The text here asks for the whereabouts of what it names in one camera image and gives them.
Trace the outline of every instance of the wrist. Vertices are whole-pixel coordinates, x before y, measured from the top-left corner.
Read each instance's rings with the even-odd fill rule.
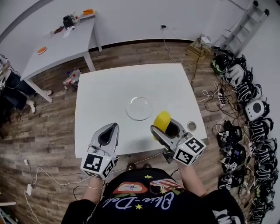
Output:
[[[188,170],[188,169],[193,169],[193,165],[190,165],[190,166],[186,166],[184,165],[183,163],[180,163],[178,161],[176,161],[177,165],[178,165],[178,168],[180,170]]]
[[[88,184],[89,187],[101,189],[103,185],[103,180],[91,177]]]

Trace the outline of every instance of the person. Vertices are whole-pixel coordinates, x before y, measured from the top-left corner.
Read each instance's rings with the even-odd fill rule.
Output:
[[[23,110],[25,105],[29,105],[32,113],[36,113],[35,102],[31,100],[35,95],[35,90],[21,77],[10,65],[10,61],[0,55],[0,93],[18,110]]]
[[[194,167],[177,163],[183,186],[165,171],[134,164],[106,184],[91,177],[79,201],[71,202],[62,224],[99,221],[244,224],[245,218],[227,189],[207,194]]]

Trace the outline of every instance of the power strip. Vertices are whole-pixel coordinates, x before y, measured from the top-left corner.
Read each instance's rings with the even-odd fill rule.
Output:
[[[224,107],[226,105],[226,101],[224,99],[224,91],[220,89],[220,92],[218,92],[218,98],[219,98],[219,106]]]

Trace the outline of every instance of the white table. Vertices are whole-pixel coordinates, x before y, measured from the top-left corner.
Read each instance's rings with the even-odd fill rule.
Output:
[[[50,103],[53,99],[47,96],[43,90],[30,80],[30,78],[49,68],[79,57],[84,57],[91,72],[95,71],[95,67],[88,53],[92,33],[94,33],[99,51],[102,51],[95,26],[95,19],[79,24],[74,30],[70,31],[68,37],[63,38],[64,32],[65,29],[53,35],[51,38],[44,38],[33,52],[21,75],[21,80],[26,81],[38,94]],[[47,47],[47,50],[38,55],[37,51],[44,46]]]
[[[152,115],[144,121],[132,120],[126,106],[143,96],[152,105]],[[136,65],[82,74],[76,102],[75,152],[83,157],[93,134],[110,123],[119,125],[117,155],[163,148],[154,140],[150,126],[163,110],[186,130],[193,121],[192,134],[207,138],[204,123],[189,80],[181,64]]]

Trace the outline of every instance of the table leg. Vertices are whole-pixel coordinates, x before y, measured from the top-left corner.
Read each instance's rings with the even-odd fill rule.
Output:
[[[51,99],[42,89],[40,89],[34,82],[32,82],[30,79],[25,80],[25,82],[31,86],[39,95],[41,95],[46,101],[49,103],[53,102],[53,99]]]
[[[101,44],[100,44],[100,39],[99,39],[97,28],[96,28],[96,20],[94,21],[94,25],[93,25],[93,32],[94,32],[94,35],[95,35],[95,40],[96,40],[96,43],[97,43],[97,46],[98,46],[98,50],[99,50],[99,52],[102,52],[102,47],[101,47]]]
[[[93,65],[93,62],[91,60],[91,56],[89,55],[89,52],[86,52],[84,55],[84,60],[87,63],[87,66],[89,68],[89,71],[94,72],[95,71],[95,66]]]

